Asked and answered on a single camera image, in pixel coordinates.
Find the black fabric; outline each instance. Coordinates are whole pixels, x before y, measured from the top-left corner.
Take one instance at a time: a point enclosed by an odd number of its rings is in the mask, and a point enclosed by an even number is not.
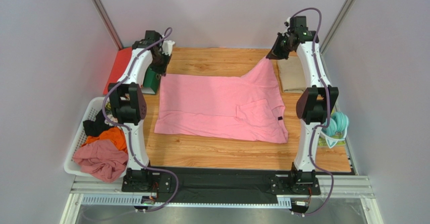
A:
[[[86,120],[82,123],[84,125],[84,131],[87,136],[98,137],[104,131],[109,130],[113,126],[104,123],[103,112],[100,110],[95,116],[95,121]]]
[[[179,190],[172,200],[181,203],[275,204],[269,177],[275,171],[223,170],[167,167],[177,174]],[[172,179],[171,186],[176,184]],[[166,201],[172,193],[159,193]]]

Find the gray wall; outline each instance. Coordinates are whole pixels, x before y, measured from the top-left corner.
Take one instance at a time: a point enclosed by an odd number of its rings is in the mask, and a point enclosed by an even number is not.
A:
[[[59,223],[63,170],[116,54],[91,0],[0,0],[0,222]]]
[[[283,22],[305,7],[324,15],[325,38],[345,0],[101,0],[125,46],[145,30],[173,27],[171,39],[187,47],[270,48]],[[317,15],[308,16],[316,28]]]
[[[428,223],[430,0],[356,0],[325,62],[385,223]]]

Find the black cloth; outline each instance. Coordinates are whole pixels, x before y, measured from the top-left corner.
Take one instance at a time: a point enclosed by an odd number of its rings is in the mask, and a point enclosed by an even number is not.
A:
[[[104,123],[103,112],[100,110],[95,116],[95,121],[86,120],[82,123],[87,136],[98,137],[104,131],[109,130],[113,126]]]

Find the orange cloth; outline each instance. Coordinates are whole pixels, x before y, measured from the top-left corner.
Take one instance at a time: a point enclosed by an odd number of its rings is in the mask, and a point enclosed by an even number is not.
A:
[[[109,139],[110,141],[112,141],[112,143],[116,146],[116,148],[119,151],[124,151],[125,153],[128,153],[124,132],[118,127],[112,127],[109,130],[102,132],[98,137],[88,136],[86,142],[82,144],[81,147],[89,143],[95,142],[97,140],[105,140],[105,139]]]

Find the gray floor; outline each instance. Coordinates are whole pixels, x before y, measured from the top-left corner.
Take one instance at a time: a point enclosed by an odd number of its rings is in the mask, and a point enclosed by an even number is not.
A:
[[[322,200],[314,198],[311,209],[316,209]],[[130,206],[82,206],[80,212],[90,218],[107,218],[133,210]],[[93,223],[79,217],[76,223]],[[229,224],[229,223],[338,223],[366,224],[360,199],[331,199],[317,215],[305,218],[292,216],[289,210],[238,209],[202,207],[166,207],[154,213],[132,213],[114,220],[100,223],[177,223],[177,224]]]

